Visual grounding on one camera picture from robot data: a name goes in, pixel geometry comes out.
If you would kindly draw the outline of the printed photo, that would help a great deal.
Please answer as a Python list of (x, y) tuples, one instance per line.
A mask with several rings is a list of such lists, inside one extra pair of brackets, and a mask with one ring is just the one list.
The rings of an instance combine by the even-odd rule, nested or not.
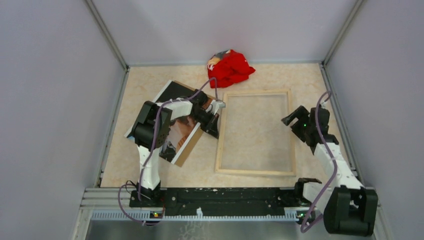
[[(198, 89), (183, 83), (169, 80), (151, 102), (164, 103), (171, 99), (188, 98), (197, 91)], [(132, 127), (125, 133), (125, 137), (134, 142), (131, 136)], [(159, 157), (171, 164), (182, 166), (202, 133), (205, 132), (201, 130), (199, 123), (195, 122), (192, 115), (177, 118), (176, 121), (171, 122), (169, 135), (160, 149)]]

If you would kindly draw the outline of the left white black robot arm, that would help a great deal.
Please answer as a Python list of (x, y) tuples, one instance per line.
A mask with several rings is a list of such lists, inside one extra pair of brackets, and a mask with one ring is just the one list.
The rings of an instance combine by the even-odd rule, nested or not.
[(201, 90), (187, 98), (146, 101), (143, 104), (130, 132), (138, 149), (140, 164), (136, 200), (149, 207), (160, 202), (159, 157), (171, 123), (177, 118), (193, 116), (203, 132), (218, 139), (218, 111), (225, 106), (222, 100), (210, 99)]

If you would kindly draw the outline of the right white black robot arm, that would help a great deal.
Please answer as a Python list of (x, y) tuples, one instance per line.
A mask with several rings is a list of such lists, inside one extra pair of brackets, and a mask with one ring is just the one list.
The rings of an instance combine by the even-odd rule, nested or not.
[(358, 180), (343, 157), (338, 139), (328, 132), (330, 116), (321, 105), (310, 110), (301, 105), (281, 120), (311, 149), (328, 176), (326, 183), (312, 178), (297, 181), (294, 202), (299, 206), (311, 203), (301, 230), (311, 228), (309, 216), (318, 210), (321, 214), (315, 219), (323, 220), (328, 233), (369, 237), (374, 233), (378, 195)]

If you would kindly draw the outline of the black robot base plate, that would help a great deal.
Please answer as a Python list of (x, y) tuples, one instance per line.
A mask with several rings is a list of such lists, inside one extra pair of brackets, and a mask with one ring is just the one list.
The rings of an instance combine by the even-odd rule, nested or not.
[(160, 208), (169, 217), (193, 216), (198, 209), (206, 217), (283, 216), (310, 205), (293, 187), (169, 187), (141, 199), (133, 190), (129, 200), (132, 208)]

